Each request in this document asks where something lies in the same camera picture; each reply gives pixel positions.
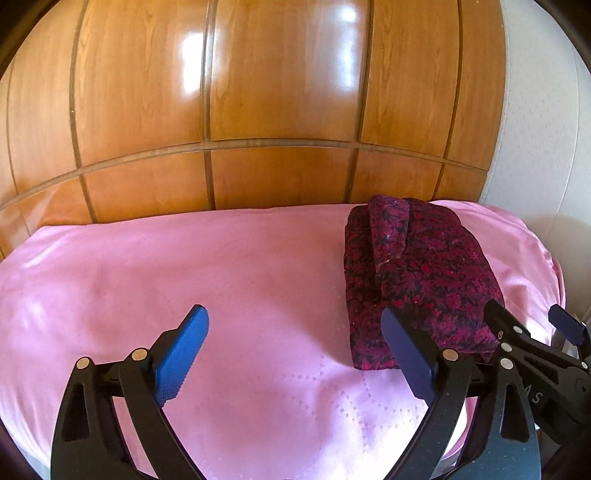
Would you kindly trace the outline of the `wooden headboard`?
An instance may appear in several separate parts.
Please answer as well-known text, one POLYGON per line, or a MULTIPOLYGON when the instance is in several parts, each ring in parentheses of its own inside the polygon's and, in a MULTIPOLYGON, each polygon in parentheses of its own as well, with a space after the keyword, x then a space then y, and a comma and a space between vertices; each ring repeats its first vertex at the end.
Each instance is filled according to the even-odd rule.
POLYGON ((477 200, 497 1, 5 1, 1 252, 49 225, 477 200))

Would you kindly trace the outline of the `pink bed sheet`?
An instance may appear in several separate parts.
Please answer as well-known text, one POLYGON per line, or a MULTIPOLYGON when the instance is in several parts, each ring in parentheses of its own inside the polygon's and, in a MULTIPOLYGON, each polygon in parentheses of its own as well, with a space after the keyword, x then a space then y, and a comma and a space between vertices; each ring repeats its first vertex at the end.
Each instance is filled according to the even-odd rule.
POLYGON ((425 413, 349 351, 349 206, 38 230, 1 264, 1 419, 48 464, 76 360, 118 361, 196 304, 209 330, 164 411, 209 479, 381 479, 425 413))

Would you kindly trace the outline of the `red black patterned sweater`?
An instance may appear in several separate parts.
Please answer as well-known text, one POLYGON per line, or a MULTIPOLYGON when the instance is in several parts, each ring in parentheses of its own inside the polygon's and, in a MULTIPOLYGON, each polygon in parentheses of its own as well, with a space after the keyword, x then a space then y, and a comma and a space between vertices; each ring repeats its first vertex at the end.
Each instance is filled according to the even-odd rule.
POLYGON ((485 305, 504 297, 476 237, 451 209, 375 196, 349 212, 344 272, 353 367, 397 368, 381 326, 391 307, 442 348, 488 361, 485 305))

